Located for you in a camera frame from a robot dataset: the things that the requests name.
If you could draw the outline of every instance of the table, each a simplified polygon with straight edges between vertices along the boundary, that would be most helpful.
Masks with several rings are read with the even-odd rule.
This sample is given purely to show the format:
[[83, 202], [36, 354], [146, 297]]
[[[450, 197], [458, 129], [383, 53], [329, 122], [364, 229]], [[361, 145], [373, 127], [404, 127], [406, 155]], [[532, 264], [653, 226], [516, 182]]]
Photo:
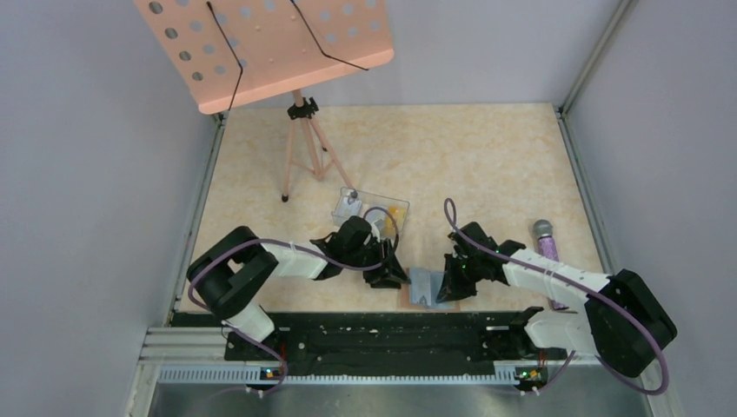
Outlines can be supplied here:
[[[550, 220], [561, 260], [601, 272], [551, 104], [339, 107], [318, 116], [357, 189], [410, 202], [397, 250], [403, 267], [442, 270], [443, 254], [452, 250], [442, 211], [450, 196], [459, 225], [479, 222], [498, 242], [533, 247], [532, 224]], [[286, 109], [233, 110], [193, 259], [240, 225], [295, 243], [335, 230], [330, 212], [344, 185], [336, 170], [318, 182], [292, 169], [289, 202], [281, 200], [288, 132]], [[309, 160], [300, 136], [294, 156]], [[548, 306], [541, 295], [498, 282], [481, 281], [477, 289], [476, 297], [461, 301], [462, 311]], [[180, 311], [198, 311], [184, 293]], [[267, 312], [404, 311], [398, 294], [372, 289], [360, 273], [343, 271], [326, 281], [273, 278], [256, 299]]]

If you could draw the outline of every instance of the pink perforated panel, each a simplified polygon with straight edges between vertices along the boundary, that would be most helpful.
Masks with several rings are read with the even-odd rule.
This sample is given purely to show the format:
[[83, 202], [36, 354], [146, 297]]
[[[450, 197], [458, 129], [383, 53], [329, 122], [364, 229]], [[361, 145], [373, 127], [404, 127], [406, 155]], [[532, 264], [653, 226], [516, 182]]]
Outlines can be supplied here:
[[[226, 110], [238, 64], [205, 0], [134, 0], [205, 114]], [[245, 67], [233, 106], [352, 74], [323, 56], [289, 0], [211, 0]], [[394, 56], [384, 0], [299, 0], [326, 53], [372, 68]]]

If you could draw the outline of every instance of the music stand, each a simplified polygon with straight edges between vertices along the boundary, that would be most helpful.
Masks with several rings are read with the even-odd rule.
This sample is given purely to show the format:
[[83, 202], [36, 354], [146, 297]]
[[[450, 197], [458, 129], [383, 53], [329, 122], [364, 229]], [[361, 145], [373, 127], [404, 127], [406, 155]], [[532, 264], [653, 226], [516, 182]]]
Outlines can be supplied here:
[[[134, 0], [202, 113], [227, 110], [231, 100], [236, 107], [292, 92], [295, 105], [289, 109], [283, 201], [289, 199], [291, 165], [318, 180], [335, 165], [353, 188], [315, 118], [317, 105], [304, 100], [301, 89], [361, 70], [356, 67], [369, 69], [391, 60], [394, 49], [385, 0], [210, 2], [216, 18], [204, 0]], [[243, 66], [237, 90], [240, 66], [229, 45]], [[302, 125], [312, 169], [291, 156], [297, 123]], [[317, 158], [310, 129], [330, 154], [327, 165]]]

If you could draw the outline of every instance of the purple microphone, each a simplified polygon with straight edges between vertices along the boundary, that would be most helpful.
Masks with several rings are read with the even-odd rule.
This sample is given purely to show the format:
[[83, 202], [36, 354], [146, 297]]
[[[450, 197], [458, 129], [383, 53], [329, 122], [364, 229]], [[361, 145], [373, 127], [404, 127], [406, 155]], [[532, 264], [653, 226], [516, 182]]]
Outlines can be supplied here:
[[[537, 239], [537, 251], [540, 255], [545, 256], [553, 261], [559, 261], [558, 248], [555, 246], [553, 239], [553, 225], [547, 220], [538, 220], [532, 227], [534, 238]], [[565, 310], [567, 306], [559, 302], [550, 301], [550, 307], [553, 310]]]

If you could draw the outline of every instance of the clear plastic box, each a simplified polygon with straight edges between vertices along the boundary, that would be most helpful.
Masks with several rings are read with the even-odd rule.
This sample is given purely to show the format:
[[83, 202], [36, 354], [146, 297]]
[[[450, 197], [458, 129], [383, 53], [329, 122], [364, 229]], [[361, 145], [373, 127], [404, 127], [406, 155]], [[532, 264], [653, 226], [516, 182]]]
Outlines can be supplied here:
[[[348, 187], [341, 188], [341, 195], [338, 197], [338, 203], [332, 213], [333, 223], [340, 227], [350, 216], [359, 215], [363, 217], [363, 214], [372, 207], [386, 209], [395, 218], [399, 234], [402, 234], [404, 222], [409, 214], [409, 202], [367, 193], [358, 189], [349, 189]], [[393, 238], [395, 236], [394, 225], [382, 211], [372, 211], [368, 214], [366, 220], [378, 227], [382, 237]]]

